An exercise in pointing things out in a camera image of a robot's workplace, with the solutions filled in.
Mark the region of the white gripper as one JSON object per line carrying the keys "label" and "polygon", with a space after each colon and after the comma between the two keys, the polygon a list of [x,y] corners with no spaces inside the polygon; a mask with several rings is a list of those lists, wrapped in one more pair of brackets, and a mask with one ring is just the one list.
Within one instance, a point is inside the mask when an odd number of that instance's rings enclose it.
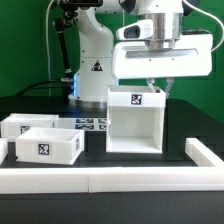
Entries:
{"label": "white gripper", "polygon": [[158,93],[155,78],[167,78],[165,92],[169,95],[174,77],[207,76],[211,72],[213,37],[209,32],[182,33],[180,13],[149,14],[144,19],[153,21],[153,36],[145,40],[119,40],[113,50],[114,77],[149,78],[151,93]]}

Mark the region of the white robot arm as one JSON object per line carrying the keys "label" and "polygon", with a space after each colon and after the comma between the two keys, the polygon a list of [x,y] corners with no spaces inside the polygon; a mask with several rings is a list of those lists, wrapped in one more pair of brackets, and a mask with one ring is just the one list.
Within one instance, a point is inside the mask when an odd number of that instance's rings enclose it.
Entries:
{"label": "white robot arm", "polygon": [[[212,70],[213,36],[184,30],[182,18],[199,0],[60,0],[66,26],[76,24],[80,68],[75,75],[79,101],[103,102],[118,79],[206,76]],[[125,11],[135,23],[112,33],[97,13]]]}

